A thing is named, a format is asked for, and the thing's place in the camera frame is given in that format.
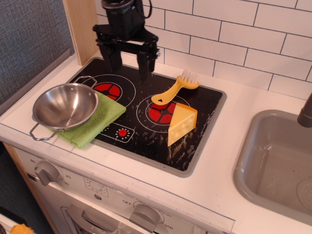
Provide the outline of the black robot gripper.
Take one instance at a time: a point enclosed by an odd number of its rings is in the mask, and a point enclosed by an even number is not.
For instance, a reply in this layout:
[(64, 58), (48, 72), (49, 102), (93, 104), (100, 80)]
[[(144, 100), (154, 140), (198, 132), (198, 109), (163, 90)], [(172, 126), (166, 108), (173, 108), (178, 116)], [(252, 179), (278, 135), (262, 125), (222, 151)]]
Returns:
[(145, 29), (145, 20), (152, 14), (153, 6), (144, 15), (140, 0), (103, 0), (108, 24), (95, 25), (97, 45), (109, 72), (122, 67), (121, 51), (137, 54), (139, 77), (146, 80), (155, 69), (158, 37)]

